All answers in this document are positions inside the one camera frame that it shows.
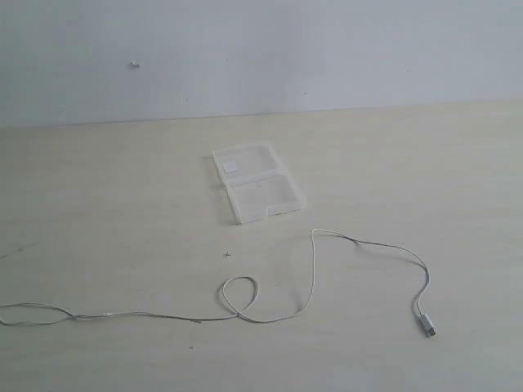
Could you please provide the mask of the clear plastic storage case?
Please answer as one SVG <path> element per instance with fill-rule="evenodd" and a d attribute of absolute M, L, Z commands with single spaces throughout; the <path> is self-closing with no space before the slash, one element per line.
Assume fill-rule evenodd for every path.
<path fill-rule="evenodd" d="M 306 206 L 305 195 L 271 143 L 214 150 L 212 158 L 240 225 Z"/>

